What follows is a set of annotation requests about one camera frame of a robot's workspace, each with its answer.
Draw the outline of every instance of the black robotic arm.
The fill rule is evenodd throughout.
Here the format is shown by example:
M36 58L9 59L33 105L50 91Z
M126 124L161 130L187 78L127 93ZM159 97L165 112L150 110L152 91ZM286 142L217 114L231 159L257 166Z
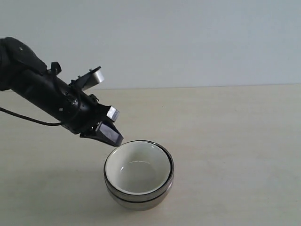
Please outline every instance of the black robotic arm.
M61 70L58 62L52 62L47 69L21 41L12 37L0 39L0 91L11 89L60 122L42 122L1 107L0 111L46 126L63 126L80 137L120 146L123 137L114 126L119 111L83 92L102 82L100 67L70 84L57 77Z

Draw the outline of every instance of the black cable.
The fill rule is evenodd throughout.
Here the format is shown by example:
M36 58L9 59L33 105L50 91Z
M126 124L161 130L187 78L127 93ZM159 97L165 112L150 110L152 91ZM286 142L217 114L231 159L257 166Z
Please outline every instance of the black cable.
M61 90L58 87L57 77L55 75L54 75L54 77L55 78L53 79L53 81L54 81L54 86L55 86L56 91L60 92L60 94L64 96L64 94L61 92ZM33 119L33 118L30 118L30 117L27 117L27 116L24 116L24 115L21 115L21 114L17 114L15 112L9 111L9 110L7 110L5 108L2 108L2 107L0 107L0 111L4 112L6 114L9 114L9 115L15 116L17 118L28 120L28 121L31 121L31 122L34 122L34 123L37 123L37 124L40 124L40 125L44 125L44 126L61 126L61 125L64 125L64 124L72 121L79 114L80 106L81 106L80 92L76 88L74 88L74 91L76 92L78 106L77 106L77 110L76 110L75 114L67 121L58 122L58 123L50 123L50 122L44 122L44 121L40 121L40 120L37 120L37 119Z

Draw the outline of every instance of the beige table surface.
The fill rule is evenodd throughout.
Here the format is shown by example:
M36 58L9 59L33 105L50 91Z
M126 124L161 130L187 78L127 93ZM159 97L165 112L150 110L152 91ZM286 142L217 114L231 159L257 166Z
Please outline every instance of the beige table surface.
M112 147L0 113L0 226L300 226L301 86L98 90L125 141L159 142L175 161L158 207L107 194ZM13 92L0 106L56 122Z

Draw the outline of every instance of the bowl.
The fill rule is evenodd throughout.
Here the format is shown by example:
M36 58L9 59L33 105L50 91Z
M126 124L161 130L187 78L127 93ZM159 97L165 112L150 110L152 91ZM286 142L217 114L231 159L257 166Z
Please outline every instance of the bowl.
M159 205L174 180L174 161L163 146L136 140L114 149L104 164L104 180L110 196L136 211Z

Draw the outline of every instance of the bowl rim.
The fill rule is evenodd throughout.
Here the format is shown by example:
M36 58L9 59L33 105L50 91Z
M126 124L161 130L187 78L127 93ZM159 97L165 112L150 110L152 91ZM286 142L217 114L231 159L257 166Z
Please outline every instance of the bowl rim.
M156 143L156 142L153 142L153 141L149 141L149 140L132 140L132 141L128 141L128 142L125 142L123 143L122 145L124 144L127 144L127 143L132 143L132 142L138 142L138 141L141 141L141 142L147 142L147 143L151 143L155 146L157 146L158 148L160 148L166 155L167 155L167 158L169 160L169 164L170 164L170 171L169 171L169 175L167 177L167 179L165 180L165 182L160 186L158 187L156 190L153 190L153 191L150 191L150 192L146 192L146 193L143 193L143 194L129 194L129 193L125 193L121 190L119 190L118 188L116 188L108 179L107 177L107 174L106 174L106 165L107 165L107 161L109 159L109 157L111 156L111 154L116 150L116 148L110 152L110 154L108 155L105 163L104 163L104 167L103 167L103 172L104 172L104 178L105 178L105 182L106 182L106 185L109 189L109 191L113 192L114 191L118 194L115 194L117 197L123 199L123 200L127 200L128 197L137 197L139 200L132 200L133 202L141 202L143 200L140 200L142 197L145 197L147 200L149 199L154 199L160 195L162 195L166 189L168 189L168 186L170 184L171 181L173 181L173 175L174 175L174 160L171 156L171 154L169 153L169 151L164 148L162 145Z

